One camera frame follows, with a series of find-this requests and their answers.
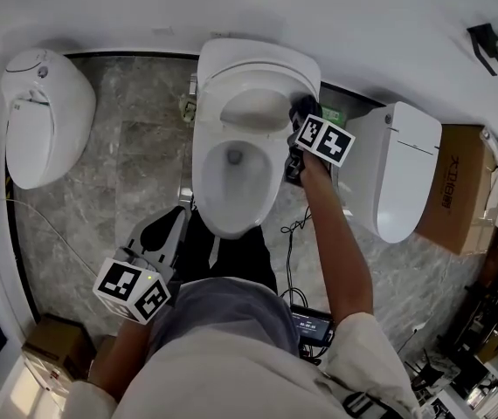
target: hand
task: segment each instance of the hand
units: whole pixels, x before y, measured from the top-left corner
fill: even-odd
[[[307,150],[303,151],[303,162],[305,169],[301,171],[301,182],[309,181],[312,179],[328,180],[330,182],[330,173],[325,168],[321,159],[316,155],[311,154]]]

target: toilet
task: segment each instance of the toilet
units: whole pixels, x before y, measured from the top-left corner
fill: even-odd
[[[95,93],[65,56],[34,48],[3,73],[8,110],[6,162],[22,189],[54,182],[78,161],[95,112]]]
[[[217,237],[260,225],[278,194],[292,103],[319,96],[311,58],[245,39],[207,42],[197,67],[192,180],[198,211]]]
[[[366,229],[394,244],[409,237],[424,212],[439,156],[441,124],[397,102],[348,120],[356,137],[333,167],[341,202]]]

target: cardboard box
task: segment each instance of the cardboard box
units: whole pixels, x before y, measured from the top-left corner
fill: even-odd
[[[22,351],[52,391],[63,397],[73,381],[87,379],[95,356],[86,329],[54,315],[42,317]]]
[[[481,346],[480,351],[478,351],[477,356],[482,363],[491,361],[498,355],[498,324],[495,329],[489,335],[487,340]]]
[[[432,189],[416,232],[457,255],[488,251],[497,208],[486,210],[495,170],[480,126],[444,125]]]

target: wall hook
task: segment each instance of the wall hook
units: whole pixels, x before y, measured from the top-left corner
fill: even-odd
[[[480,47],[482,47],[482,50],[484,50],[490,58],[497,60],[498,63],[498,37],[495,34],[492,25],[479,24],[468,28],[467,31],[468,34],[470,34],[470,39],[473,43],[474,55],[492,76],[497,76],[497,73],[480,52]]]

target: wire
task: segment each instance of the wire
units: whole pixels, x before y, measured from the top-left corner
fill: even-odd
[[[317,354],[317,356],[315,357],[316,359],[318,359],[319,357],[322,357],[327,351],[329,350],[328,347],[324,347],[320,353]]]
[[[52,226],[51,222],[49,222],[49,220],[47,220],[47,217],[45,217],[43,214],[41,214],[39,211],[37,211],[35,208],[33,208],[29,203],[20,202],[19,200],[10,199],[10,198],[0,199],[0,200],[5,200],[7,202],[18,203],[19,205],[25,206],[26,208],[28,208],[29,210],[32,210],[34,213],[36,213],[38,216],[40,216],[43,220],[45,220],[47,222],[47,224],[55,232],[55,234],[57,236],[59,236],[59,239],[61,241],[63,241],[63,243],[65,243],[65,245],[68,247],[68,249],[72,253],[74,253],[74,256],[76,256],[76,258],[78,258],[78,260],[80,261],[80,263],[82,265],[84,265],[84,268],[87,269],[88,272],[90,272],[93,275],[94,278],[98,278],[98,275],[96,274],[95,271],[92,270],[92,267],[90,267],[88,264],[86,264],[86,261],[84,261],[84,259],[82,259],[80,257],[80,255],[76,252],[76,250],[66,241],[66,239],[64,237],[62,237],[62,235],[55,229],[55,227]]]
[[[290,299],[290,305],[294,303],[294,293],[297,294],[301,301],[303,302],[304,307],[308,307],[308,299],[306,298],[303,291],[297,287],[294,287],[294,282],[292,280],[292,267],[290,265],[290,258],[292,257],[292,249],[294,245],[294,232],[296,229],[303,230],[306,222],[311,218],[311,214],[309,213],[309,207],[305,210],[305,215],[302,220],[294,221],[289,227],[284,226],[280,229],[280,232],[283,234],[288,234],[288,245],[287,245],[287,258],[286,258],[286,275],[287,275],[287,290],[284,291],[280,296],[284,298],[284,295],[288,293]]]
[[[400,354],[400,351],[402,351],[402,350],[403,350],[403,348],[404,348],[404,347],[408,344],[408,342],[409,342],[410,340],[412,340],[412,337],[416,334],[416,332],[417,332],[417,331],[418,331],[417,329],[414,329],[414,332],[412,333],[412,335],[411,335],[410,337],[408,337],[408,338],[406,339],[406,341],[403,343],[403,346],[401,346],[401,347],[400,347],[400,349],[398,349],[397,354]]]
[[[417,369],[416,369],[413,365],[411,365],[408,361],[405,361],[405,365],[406,365],[407,367],[409,367],[409,368],[412,370],[412,372],[416,373],[416,375],[420,374],[420,373],[418,372],[418,370],[417,370]]]

